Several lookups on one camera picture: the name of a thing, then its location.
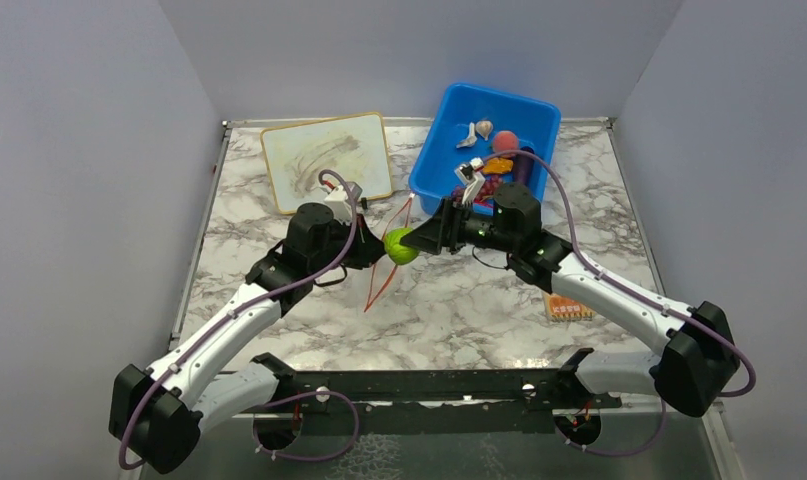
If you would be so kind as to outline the clear zip top bag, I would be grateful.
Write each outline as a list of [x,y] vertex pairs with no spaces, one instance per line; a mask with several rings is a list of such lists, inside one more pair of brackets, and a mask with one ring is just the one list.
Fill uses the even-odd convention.
[[[375,229],[377,236],[384,237],[395,229],[410,227],[412,222],[412,204],[415,195],[409,193],[404,200],[394,206]],[[384,300],[390,298],[398,289],[402,278],[402,267],[388,256],[381,258],[371,267],[364,312],[372,310]]]

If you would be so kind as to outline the green lime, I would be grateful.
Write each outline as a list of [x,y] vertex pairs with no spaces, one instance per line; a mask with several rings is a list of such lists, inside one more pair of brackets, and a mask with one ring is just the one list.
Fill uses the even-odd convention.
[[417,249],[402,243],[402,239],[411,231],[410,227],[401,227],[390,230],[384,235],[385,253],[397,266],[407,265],[419,256]]

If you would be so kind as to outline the pink peach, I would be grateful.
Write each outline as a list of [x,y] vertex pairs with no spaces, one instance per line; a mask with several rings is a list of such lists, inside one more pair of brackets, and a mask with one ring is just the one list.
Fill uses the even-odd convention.
[[494,134],[491,147],[498,157],[514,158],[514,151],[520,149],[520,141],[512,131],[501,130]]

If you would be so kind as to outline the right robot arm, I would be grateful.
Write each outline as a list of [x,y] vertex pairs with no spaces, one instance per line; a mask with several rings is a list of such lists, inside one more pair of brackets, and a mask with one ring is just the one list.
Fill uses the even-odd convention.
[[555,383],[564,404],[636,393],[657,395],[684,415],[706,413],[741,364],[722,308],[708,301],[690,306],[607,272],[543,228],[541,204],[524,185],[501,185],[493,203],[492,214],[483,215],[445,198],[400,242],[433,255],[465,245],[502,251],[524,283],[579,302],[646,345],[645,352],[580,355]]

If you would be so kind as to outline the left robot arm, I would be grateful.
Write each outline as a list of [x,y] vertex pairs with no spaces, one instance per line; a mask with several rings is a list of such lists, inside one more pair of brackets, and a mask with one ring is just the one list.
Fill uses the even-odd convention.
[[292,401],[290,368],[253,363],[222,376],[226,364],[275,324],[337,267],[373,266],[385,254],[363,215],[339,220],[321,203],[298,208],[286,237],[257,261],[233,296],[189,340],[149,367],[133,364],[116,376],[108,430],[120,443],[124,470],[144,464],[161,474],[180,466],[201,436],[240,412]]

